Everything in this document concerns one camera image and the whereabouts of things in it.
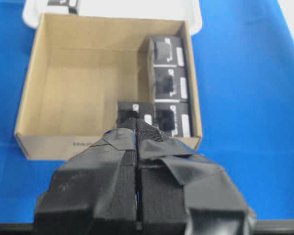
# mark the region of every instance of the cardboard box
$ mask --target cardboard box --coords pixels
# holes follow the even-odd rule
[[[186,22],[45,14],[36,32],[15,137],[28,159],[69,159],[115,127],[117,101],[149,101],[152,35],[182,37],[193,136],[202,138],[192,41]]]

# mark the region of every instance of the black tape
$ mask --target black tape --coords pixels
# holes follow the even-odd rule
[[[136,142],[120,128],[52,176],[35,212],[34,235],[136,233]]]
[[[54,172],[38,199],[33,234],[137,234],[140,198],[146,235],[250,235],[256,222],[220,165],[129,120]]]
[[[252,234],[256,215],[220,165],[176,139],[143,140],[139,153],[143,161],[162,161],[184,186],[185,235]]]

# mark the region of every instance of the white lid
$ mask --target white lid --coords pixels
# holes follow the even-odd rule
[[[191,35],[198,33],[202,27],[199,0],[79,1],[78,14],[81,16],[185,20],[189,23]],[[26,0],[23,10],[25,24],[29,27],[36,28],[40,15],[44,12],[68,13],[65,7],[47,7],[47,2],[48,0]]]

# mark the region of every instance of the blue table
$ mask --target blue table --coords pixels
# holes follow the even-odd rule
[[[30,162],[13,137],[34,38],[22,0],[0,0],[0,223],[32,222],[62,162]],[[294,44],[276,0],[202,0],[193,37],[204,138],[258,219],[294,219]]]

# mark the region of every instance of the black product box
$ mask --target black product box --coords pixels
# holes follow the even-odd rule
[[[155,125],[171,137],[192,136],[188,103],[155,103]]]
[[[149,60],[154,67],[184,67],[182,39],[174,36],[153,36],[149,43]]]
[[[81,0],[48,0],[48,8],[54,8],[48,11],[63,13],[67,9],[67,13],[78,15],[80,2]]]
[[[188,79],[184,68],[153,68],[150,73],[154,78],[152,85],[152,98],[158,100],[168,100],[168,102],[188,101]]]
[[[149,102],[118,102],[117,126],[128,118],[141,118],[149,125],[153,125],[154,106]]]

